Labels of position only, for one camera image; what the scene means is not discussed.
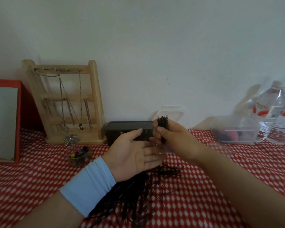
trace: red patterned tablecloth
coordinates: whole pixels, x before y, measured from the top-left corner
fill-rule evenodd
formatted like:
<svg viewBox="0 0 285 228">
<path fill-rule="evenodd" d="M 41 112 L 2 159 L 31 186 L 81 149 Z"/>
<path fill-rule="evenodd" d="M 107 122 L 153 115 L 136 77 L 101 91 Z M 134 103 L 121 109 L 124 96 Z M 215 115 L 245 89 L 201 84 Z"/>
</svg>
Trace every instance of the red patterned tablecloth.
<svg viewBox="0 0 285 228">
<path fill-rule="evenodd" d="M 204 144 L 215 142 L 210 131 L 190 130 Z M 21 160 L 18 165 L 0 163 L 0 227 L 11 227 L 36 206 L 59 190 L 79 169 L 69 167 L 62 145 L 48 145 L 45 134 L 21 132 Z M 94 145 L 94 158 L 108 150 L 106 145 Z M 257 145 L 229 145 L 232 160 L 285 196 L 285 145 L 264 141 Z M 164 197 L 164 209 L 155 199 L 155 214 L 148 227 L 246 227 L 247 224 L 204 172 L 169 155 L 168 165 L 179 162 L 182 176 L 163 181 L 166 192 L 178 192 Z M 91 227 L 84 221 L 80 227 Z M 103 221 L 99 227 L 110 227 Z"/>
</svg>

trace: pile of bobby pins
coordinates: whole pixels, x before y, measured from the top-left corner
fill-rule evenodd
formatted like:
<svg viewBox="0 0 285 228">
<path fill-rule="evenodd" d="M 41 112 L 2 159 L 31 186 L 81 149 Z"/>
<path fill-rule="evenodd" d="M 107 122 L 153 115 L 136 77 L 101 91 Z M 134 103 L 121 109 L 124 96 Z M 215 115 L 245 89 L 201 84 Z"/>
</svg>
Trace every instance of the pile of bobby pins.
<svg viewBox="0 0 285 228">
<path fill-rule="evenodd" d="M 164 192 L 161 183 L 166 178 L 176 176 L 181 176 L 178 165 L 170 167 L 163 164 L 119 182 L 99 201 L 87 219 L 93 219 L 93 226 L 107 219 L 114 228 L 144 227 L 155 213 L 152 198 L 159 200 L 164 208 L 163 197 L 177 191 Z"/>
</svg>

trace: light blue wristband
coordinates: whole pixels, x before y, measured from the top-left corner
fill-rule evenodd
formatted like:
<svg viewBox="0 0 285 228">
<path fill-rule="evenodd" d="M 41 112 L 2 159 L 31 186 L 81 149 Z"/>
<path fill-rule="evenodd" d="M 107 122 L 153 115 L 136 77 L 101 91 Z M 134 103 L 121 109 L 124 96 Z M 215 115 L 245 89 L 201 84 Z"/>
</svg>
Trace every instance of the light blue wristband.
<svg viewBox="0 0 285 228">
<path fill-rule="evenodd" d="M 84 217 L 87 217 L 115 184 L 108 166 L 98 157 L 66 183 L 60 192 Z"/>
</svg>

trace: left hand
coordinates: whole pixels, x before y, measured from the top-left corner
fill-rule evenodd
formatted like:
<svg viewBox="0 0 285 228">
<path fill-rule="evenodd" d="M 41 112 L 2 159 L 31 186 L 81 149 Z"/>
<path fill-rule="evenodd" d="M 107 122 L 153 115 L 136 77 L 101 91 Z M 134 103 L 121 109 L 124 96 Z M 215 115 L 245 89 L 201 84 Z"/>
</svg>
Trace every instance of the left hand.
<svg viewBox="0 0 285 228">
<path fill-rule="evenodd" d="M 122 134 L 102 156 L 116 182 L 159 166 L 167 157 L 161 146 L 152 147 L 150 142 L 133 141 L 141 133 L 142 129 L 138 129 Z"/>
</svg>

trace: jewelry organizer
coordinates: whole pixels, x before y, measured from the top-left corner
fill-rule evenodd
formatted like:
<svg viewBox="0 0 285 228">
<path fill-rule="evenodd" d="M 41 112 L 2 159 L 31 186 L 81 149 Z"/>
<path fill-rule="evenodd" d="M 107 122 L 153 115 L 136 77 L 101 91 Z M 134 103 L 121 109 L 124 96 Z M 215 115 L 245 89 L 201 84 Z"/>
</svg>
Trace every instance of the jewelry organizer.
<svg viewBox="0 0 285 228">
<path fill-rule="evenodd" d="M 105 118 L 95 61 L 90 60 L 88 65 L 36 65 L 32 60 L 23 60 L 22 68 L 45 129 L 47 143 L 73 145 L 76 142 L 102 144 L 106 141 Z M 67 93 L 61 81 L 61 76 L 64 74 L 79 77 L 80 94 Z M 89 75 L 92 94 L 82 93 L 82 74 Z M 42 76 L 49 80 L 58 78 L 60 93 L 48 92 L 42 82 Z M 80 113 L 75 112 L 72 103 L 80 104 Z M 93 104 L 94 111 L 91 108 L 89 110 L 88 103 Z M 67 126 L 70 124 L 76 126 L 73 128 Z"/>
</svg>

